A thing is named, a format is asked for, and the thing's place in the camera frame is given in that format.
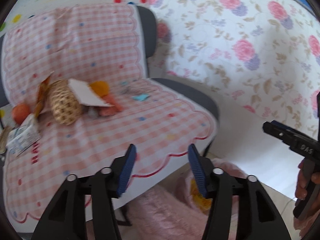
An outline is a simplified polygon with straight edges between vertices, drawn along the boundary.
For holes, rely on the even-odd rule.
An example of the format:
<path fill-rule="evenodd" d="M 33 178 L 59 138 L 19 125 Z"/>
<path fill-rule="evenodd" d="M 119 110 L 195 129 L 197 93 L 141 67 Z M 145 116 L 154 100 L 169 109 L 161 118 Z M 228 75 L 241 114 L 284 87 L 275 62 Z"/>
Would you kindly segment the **right hand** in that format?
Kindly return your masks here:
<path fill-rule="evenodd" d="M 304 166 L 304 160 L 302 160 L 298 165 L 299 172 L 297 177 L 295 197 L 299 200 L 304 200 L 306 198 L 306 195 L 308 194 L 306 190 L 306 185 L 308 180 L 304 177 L 303 166 Z"/>

